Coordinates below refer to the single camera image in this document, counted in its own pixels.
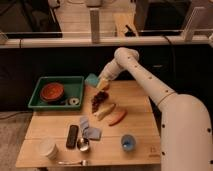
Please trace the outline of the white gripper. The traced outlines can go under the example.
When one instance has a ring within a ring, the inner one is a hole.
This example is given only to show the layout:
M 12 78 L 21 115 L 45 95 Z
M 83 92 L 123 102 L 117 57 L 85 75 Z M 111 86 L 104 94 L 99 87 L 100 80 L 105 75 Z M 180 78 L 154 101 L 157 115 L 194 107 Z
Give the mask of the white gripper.
M 99 80 L 96 88 L 98 90 L 107 90 L 109 88 L 109 81 L 115 80 L 121 72 L 122 68 L 115 60 L 108 62 L 99 75 L 101 79 Z

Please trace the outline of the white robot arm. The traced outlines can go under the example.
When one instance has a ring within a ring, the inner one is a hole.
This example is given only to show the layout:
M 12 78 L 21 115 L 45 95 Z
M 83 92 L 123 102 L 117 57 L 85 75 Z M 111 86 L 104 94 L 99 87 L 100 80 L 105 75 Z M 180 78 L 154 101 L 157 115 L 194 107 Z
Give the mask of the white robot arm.
M 212 125 L 204 103 L 178 94 L 138 60 L 136 50 L 117 48 L 99 77 L 114 80 L 127 70 L 161 111 L 161 171 L 213 171 Z

